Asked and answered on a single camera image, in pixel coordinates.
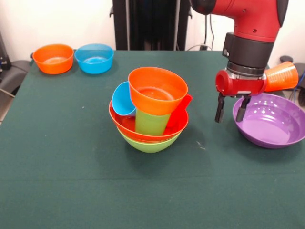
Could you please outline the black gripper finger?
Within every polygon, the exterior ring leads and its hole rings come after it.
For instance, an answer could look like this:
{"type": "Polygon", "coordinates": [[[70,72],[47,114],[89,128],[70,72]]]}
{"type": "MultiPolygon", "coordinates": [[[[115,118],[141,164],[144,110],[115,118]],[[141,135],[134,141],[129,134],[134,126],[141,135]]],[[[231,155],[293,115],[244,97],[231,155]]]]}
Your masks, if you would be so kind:
{"type": "Polygon", "coordinates": [[[246,112],[247,105],[249,104],[251,100],[251,97],[249,95],[244,95],[244,99],[241,103],[241,106],[238,109],[237,115],[236,115],[236,122],[241,122],[244,119],[244,115],[246,112]]]}
{"type": "Polygon", "coordinates": [[[217,106],[216,115],[215,115],[215,122],[217,122],[217,123],[221,123],[223,120],[224,99],[225,99],[225,96],[223,96],[222,93],[220,92],[218,95],[218,106],[217,106]]]}

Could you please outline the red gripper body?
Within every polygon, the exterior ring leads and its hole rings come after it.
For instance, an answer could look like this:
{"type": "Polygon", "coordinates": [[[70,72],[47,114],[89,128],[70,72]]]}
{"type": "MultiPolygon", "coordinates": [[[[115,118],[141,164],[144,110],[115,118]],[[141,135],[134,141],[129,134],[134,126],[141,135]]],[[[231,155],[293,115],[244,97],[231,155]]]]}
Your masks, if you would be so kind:
{"type": "Polygon", "coordinates": [[[238,95],[254,96],[264,92],[267,84],[266,75],[248,77],[234,74],[228,70],[220,70],[215,79],[215,85],[222,96],[238,95]]]}

